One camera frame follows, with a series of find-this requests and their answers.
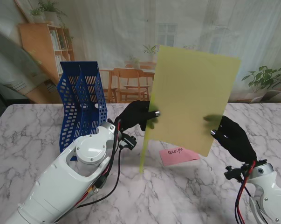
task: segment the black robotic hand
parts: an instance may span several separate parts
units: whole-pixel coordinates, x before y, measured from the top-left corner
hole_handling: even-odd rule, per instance
[[[245,131],[228,117],[222,117],[218,130],[212,130],[211,135],[235,159],[248,164],[257,159]]]
[[[125,131],[130,127],[139,124],[142,131],[145,131],[146,121],[159,116],[160,112],[149,112],[149,101],[134,101],[130,103],[124,111],[116,118],[120,121],[120,131]]]

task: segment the pink label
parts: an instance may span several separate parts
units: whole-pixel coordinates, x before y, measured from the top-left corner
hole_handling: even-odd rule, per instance
[[[191,160],[198,160],[199,155],[191,150],[178,147],[159,151],[163,165],[169,166]]]

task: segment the sheer curtain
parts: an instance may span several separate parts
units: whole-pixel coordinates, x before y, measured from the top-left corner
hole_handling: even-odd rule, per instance
[[[281,0],[76,0],[75,7],[86,58],[100,68],[124,67],[129,55],[142,61],[144,44],[239,57],[230,97],[237,101],[252,91],[242,81],[248,71],[281,67]]]

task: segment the marble table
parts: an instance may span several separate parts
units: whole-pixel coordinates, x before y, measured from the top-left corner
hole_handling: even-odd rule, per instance
[[[109,104],[114,119],[124,104]],[[278,172],[281,187],[281,104],[228,104],[225,115],[249,134],[259,159],[268,159]],[[62,105],[12,105],[0,118],[0,224],[24,201],[38,175],[58,156]],[[227,165],[240,166],[214,141],[208,157],[163,167],[158,151],[171,144],[150,141],[144,173],[139,173],[144,133],[139,126],[127,130],[137,137],[133,151],[123,150],[120,182],[104,201],[77,209],[61,224],[234,224],[234,201],[239,189],[223,173]],[[104,188],[91,200],[113,188],[117,166]],[[249,184],[252,192],[254,186]],[[246,223],[256,221],[243,193],[240,209]]]

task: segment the transparent yellow folder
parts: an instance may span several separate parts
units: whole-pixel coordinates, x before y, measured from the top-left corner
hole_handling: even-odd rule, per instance
[[[141,167],[148,140],[169,142],[207,156],[218,128],[240,60],[204,52],[160,46],[150,111],[160,110],[154,129],[147,126]]]

